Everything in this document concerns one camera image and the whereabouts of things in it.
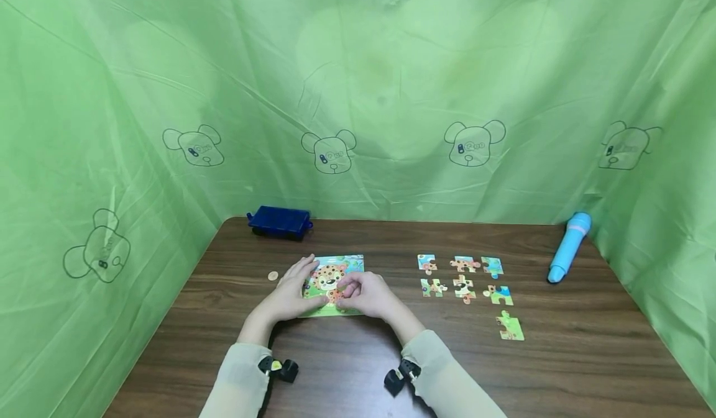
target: black clip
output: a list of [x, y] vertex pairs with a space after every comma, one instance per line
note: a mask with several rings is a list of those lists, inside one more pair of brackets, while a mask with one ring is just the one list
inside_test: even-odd
[[267, 376], [278, 376], [280, 380], [293, 384], [298, 375], [298, 364], [291, 360], [281, 363], [281, 361], [267, 356], [259, 362], [259, 370], [263, 371]]
[[409, 360], [400, 361], [400, 366], [397, 370], [390, 370], [385, 375], [383, 384], [388, 389], [391, 395], [396, 396], [402, 390], [405, 385], [406, 379], [410, 379], [413, 382], [418, 376], [420, 376], [420, 367], [416, 366]]

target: human hand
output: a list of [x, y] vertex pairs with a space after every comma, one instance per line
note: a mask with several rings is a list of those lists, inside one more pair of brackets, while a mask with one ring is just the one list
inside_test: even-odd
[[385, 320], [397, 304], [402, 304], [376, 273], [350, 272], [338, 281], [339, 289], [344, 286], [343, 299], [336, 304], [340, 309], [357, 309], [368, 317]]
[[357, 309], [368, 317], [383, 319], [402, 344], [410, 342], [425, 327], [400, 299], [393, 294], [383, 277], [372, 272], [350, 272], [338, 281], [345, 286], [340, 309]]
[[303, 299], [303, 282], [319, 264], [315, 258], [315, 255], [311, 254], [288, 268], [274, 291], [246, 318], [237, 342], [255, 343], [265, 347], [277, 322], [296, 319], [303, 313], [328, 303], [326, 296]]

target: blue toy microphone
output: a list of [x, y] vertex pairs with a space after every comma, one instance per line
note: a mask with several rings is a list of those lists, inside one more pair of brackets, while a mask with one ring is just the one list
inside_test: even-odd
[[559, 283], [562, 278], [569, 272], [574, 255], [579, 249], [581, 241], [592, 226], [592, 218], [585, 212], [577, 212], [567, 221], [567, 231], [562, 238], [562, 243], [557, 249], [557, 253], [549, 265], [549, 275], [547, 281], [550, 283]]

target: sleeve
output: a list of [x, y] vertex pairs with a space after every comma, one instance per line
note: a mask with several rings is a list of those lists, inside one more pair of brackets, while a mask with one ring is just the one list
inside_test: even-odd
[[432, 330], [424, 330], [408, 342], [401, 355], [422, 370], [413, 382], [415, 394], [439, 418], [506, 418]]
[[199, 418], [255, 418], [269, 388], [259, 362], [272, 352], [249, 343], [235, 343], [221, 363]]

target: green curtain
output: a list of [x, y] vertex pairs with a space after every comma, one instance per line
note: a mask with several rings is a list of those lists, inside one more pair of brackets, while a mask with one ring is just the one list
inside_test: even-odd
[[0, 415], [99, 417], [218, 226], [261, 204], [589, 211], [716, 407], [715, 5], [0, 0]]

